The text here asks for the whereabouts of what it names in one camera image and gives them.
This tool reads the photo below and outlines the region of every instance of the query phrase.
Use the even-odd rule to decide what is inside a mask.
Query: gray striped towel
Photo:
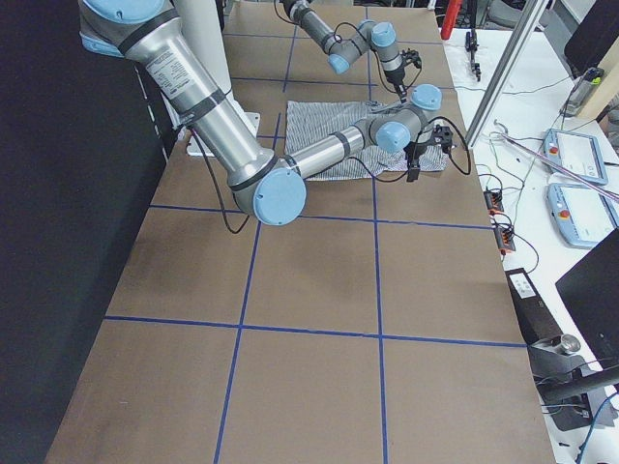
[[[346,129],[351,124],[370,115],[381,104],[376,101],[350,101],[338,103],[289,101],[286,115],[285,152],[290,155],[307,147],[330,133]],[[356,155],[374,176],[383,171],[405,171],[404,152],[387,153],[372,146]],[[447,166],[447,156],[440,147],[430,147],[420,157],[422,171],[442,171]],[[360,163],[347,159],[312,177],[316,181],[362,179],[369,174]]]

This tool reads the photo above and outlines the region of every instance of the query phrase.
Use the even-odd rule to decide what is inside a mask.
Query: light blue joint cap
[[[371,30],[371,41],[376,46],[385,47],[396,41],[396,30],[391,22],[379,22]]]
[[[139,24],[155,17],[163,0],[84,0],[97,15],[119,24]]]
[[[441,108],[443,94],[432,84],[421,84],[413,91],[413,104],[427,111],[436,111]]]
[[[285,225],[306,205],[306,184],[299,174],[278,168],[262,178],[253,194],[255,216],[268,225]]]
[[[336,53],[329,55],[329,64],[336,74],[344,74],[350,68],[350,63],[343,56]]]
[[[410,143],[410,130],[403,123],[390,121],[376,133],[376,144],[388,153],[403,150]]]
[[[123,58],[123,54],[120,52],[118,48],[116,48],[111,43],[104,42],[100,39],[95,39],[94,37],[87,36],[85,34],[79,33],[81,36],[81,44],[84,45],[88,51],[92,51],[93,53],[99,53],[100,55],[107,56],[115,56],[116,58]]]

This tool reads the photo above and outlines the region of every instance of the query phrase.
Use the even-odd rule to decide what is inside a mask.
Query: red object
[[[448,40],[452,36],[452,29],[456,24],[457,14],[462,7],[462,0],[451,0],[447,12],[445,13],[445,19],[443,19],[443,27],[441,29],[441,39]]]

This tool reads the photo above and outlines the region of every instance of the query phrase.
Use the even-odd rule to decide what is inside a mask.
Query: black panel
[[[133,63],[82,49],[77,2],[0,19],[0,462],[42,462],[164,168]],[[145,82],[166,148],[172,131]]]
[[[619,357],[619,229],[557,282],[565,307],[597,359]]]
[[[588,68],[600,64],[618,37],[617,0],[597,0],[566,43],[565,56],[576,74],[583,74]]]

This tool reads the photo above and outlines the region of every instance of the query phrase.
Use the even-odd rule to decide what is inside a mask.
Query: cardboard surface
[[[244,332],[220,462],[382,462],[376,351],[370,339]]]
[[[373,226],[298,219],[262,226],[248,324],[376,334]]]
[[[452,85],[428,12],[316,10],[393,21],[420,82]],[[393,100],[297,32],[241,2],[224,38],[279,155],[288,100]],[[461,125],[449,90],[441,113]],[[304,217],[231,236],[203,160],[174,155],[48,462],[553,462],[474,167],[308,189]]]
[[[47,464],[204,462],[235,331],[104,321]]]
[[[522,343],[489,230],[379,225],[386,334]]]
[[[233,236],[220,214],[151,208],[107,313],[236,323],[255,228]]]
[[[385,341],[390,461],[553,463],[525,350]]]

